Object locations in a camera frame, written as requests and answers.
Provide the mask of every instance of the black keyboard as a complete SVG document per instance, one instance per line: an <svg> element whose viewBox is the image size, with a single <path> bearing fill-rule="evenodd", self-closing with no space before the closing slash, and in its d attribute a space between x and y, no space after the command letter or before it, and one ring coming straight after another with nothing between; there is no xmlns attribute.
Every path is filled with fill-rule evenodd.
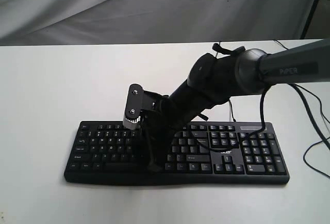
<svg viewBox="0 0 330 224"><path fill-rule="evenodd" d="M147 171L148 150L140 130L120 121L80 123L64 172L68 182L107 185L194 183L286 184L289 172L271 123L238 144L238 138L260 128L255 122L191 122L176 133L162 172ZM217 150L209 151L196 142Z"/></svg>

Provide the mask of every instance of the white table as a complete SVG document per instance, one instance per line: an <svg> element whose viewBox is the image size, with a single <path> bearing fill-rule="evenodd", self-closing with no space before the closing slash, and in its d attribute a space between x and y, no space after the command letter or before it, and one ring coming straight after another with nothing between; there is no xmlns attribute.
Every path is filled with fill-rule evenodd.
<svg viewBox="0 0 330 224"><path fill-rule="evenodd" d="M309 41L284 41L294 47ZM230 42L268 53L273 41ZM0 47L0 224L13 223L328 223L329 180L302 160L319 137L289 86L266 96L291 179L285 186L114 187L67 183L64 167L82 120L122 120L127 90L171 93L212 43ZM330 116L330 84L304 84ZM325 131L317 102L308 96ZM239 121L259 121L259 96L232 98ZM204 113L227 121L225 104ZM330 173L329 152L308 155Z"/></svg>

